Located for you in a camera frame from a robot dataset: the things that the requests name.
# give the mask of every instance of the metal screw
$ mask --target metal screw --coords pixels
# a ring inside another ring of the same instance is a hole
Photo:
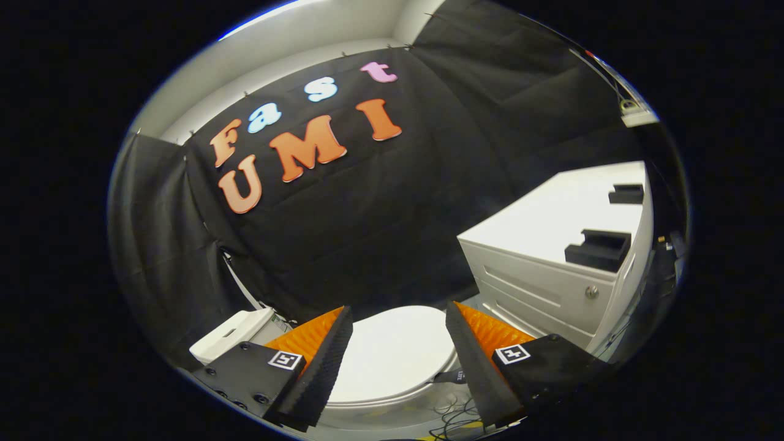
[[[586,297],[589,299],[595,299],[599,295],[599,289],[595,286],[588,286],[586,288]]]

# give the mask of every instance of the cable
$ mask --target cable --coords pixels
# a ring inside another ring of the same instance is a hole
[[[616,80],[614,76],[610,75],[610,77],[612,78],[612,82],[610,82],[610,80],[607,78],[606,75],[604,75],[601,72],[599,72],[599,69],[597,69],[596,66],[594,66],[590,61],[588,61],[585,58],[583,58],[583,56],[580,55],[576,50],[574,50],[572,48],[569,48],[569,52],[571,52],[572,54],[577,56],[577,58],[582,60],[583,63],[585,63],[588,67],[593,69],[593,71],[596,72],[596,74],[599,75],[599,77],[602,78],[604,80],[604,82],[606,82],[608,84],[608,86],[612,87],[612,89],[615,91],[616,97],[618,98],[618,103],[620,104],[621,101],[622,101],[622,95],[621,95],[620,90],[618,90],[618,80]]]
[[[434,428],[429,430],[428,433],[430,434],[430,436],[434,437],[436,440],[439,441],[451,441],[450,438],[447,436],[447,432],[455,428],[463,427],[464,425],[481,421],[481,418],[462,419],[462,420],[455,421],[456,418],[461,417],[463,415],[467,415],[471,417],[479,416],[479,412],[476,406],[473,406],[470,409],[468,408],[469,403],[473,400],[474,397],[470,397],[461,406],[462,409],[458,408],[457,410],[449,410],[452,409],[457,404],[457,401],[455,401],[447,408],[448,410],[443,414],[441,412],[436,411],[436,413],[441,415],[441,421],[444,423],[444,426],[441,428]],[[485,429],[484,426],[482,426],[482,430],[484,433],[487,433],[487,429]]]
[[[251,305],[254,308],[258,308],[258,307],[271,308],[272,312],[274,312],[275,315],[279,319],[281,319],[281,321],[283,321],[285,324],[289,325],[292,329],[296,328],[299,325],[296,320],[286,319],[280,312],[278,312],[278,310],[275,308],[275,305],[272,304],[271,302],[264,303],[263,301],[261,301],[258,298],[256,298],[256,296],[253,295],[248,290],[248,288],[245,286],[245,284],[242,283],[242,281],[239,279],[239,276],[237,276],[237,273],[234,272],[234,266],[231,263],[233,256],[231,254],[229,254],[225,249],[221,249],[221,251],[223,252],[223,261],[226,262],[226,266],[229,268],[229,272],[231,273],[231,276],[234,278],[234,281],[237,283],[237,286],[239,287],[239,289],[242,292],[242,294],[245,296],[245,298],[248,299],[248,301],[251,303]]]
[[[675,197],[673,189],[670,187],[670,183],[668,183],[667,179],[664,178],[664,175],[662,175],[662,172],[656,166],[655,162],[653,162],[653,161],[648,161],[648,162],[653,166],[653,169],[656,170],[656,173],[659,175],[659,177],[662,178],[662,182],[664,183],[664,187],[667,189],[667,193],[670,194],[670,199],[673,201],[673,204],[675,204],[675,208],[678,210],[678,214],[683,216],[684,215],[684,211],[683,211],[683,209],[681,209],[681,204],[678,203],[678,199]]]
[[[612,337],[610,337],[610,340],[608,340],[607,344],[604,346],[604,351],[602,351],[602,352],[601,352],[601,354],[597,355],[597,356],[596,356],[596,358],[599,358],[599,357],[601,357],[602,355],[604,355],[604,353],[605,353],[605,352],[606,352],[606,351],[607,351],[607,350],[610,348],[610,346],[612,346],[612,344],[613,344],[613,343],[615,343],[615,340],[616,340],[618,337],[620,337],[620,335],[623,333],[623,331],[625,331],[625,330],[626,330],[626,328],[627,328],[627,327],[628,327],[628,326],[629,326],[631,323],[632,323],[632,321],[631,321],[631,320],[629,320],[628,322],[626,322],[626,324],[625,324],[625,325],[623,325],[623,327],[622,327],[622,328],[621,328],[621,329],[620,329],[620,330],[619,330],[617,333],[615,333],[615,335],[613,335]]]

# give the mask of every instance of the orange foam pad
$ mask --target orange foam pad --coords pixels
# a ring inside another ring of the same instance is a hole
[[[321,347],[321,343],[327,337],[327,333],[332,328],[332,324],[338,318],[338,315],[342,310],[343,307],[341,306],[326,314],[319,315],[315,319],[299,325],[264,346],[278,351],[302,355],[305,358],[305,367],[302,369],[302,374],[304,374],[308,363],[316,356],[318,348]]]
[[[491,316],[455,302],[468,327],[474,332],[482,351],[492,361],[492,353],[498,348],[535,340],[534,337]]]

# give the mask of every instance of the white cabinet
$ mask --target white cabinet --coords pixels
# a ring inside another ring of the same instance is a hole
[[[610,203],[615,186],[627,184],[643,186],[642,203]],[[566,248],[584,243],[583,230],[630,235],[617,272],[566,261]],[[626,311],[652,248],[644,163],[559,173],[457,239],[491,313],[592,352]]]

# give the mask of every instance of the ceiling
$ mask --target ceiling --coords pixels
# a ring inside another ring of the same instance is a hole
[[[299,0],[204,49],[149,99],[130,131],[181,144],[223,109],[294,71],[412,43],[444,0]]]

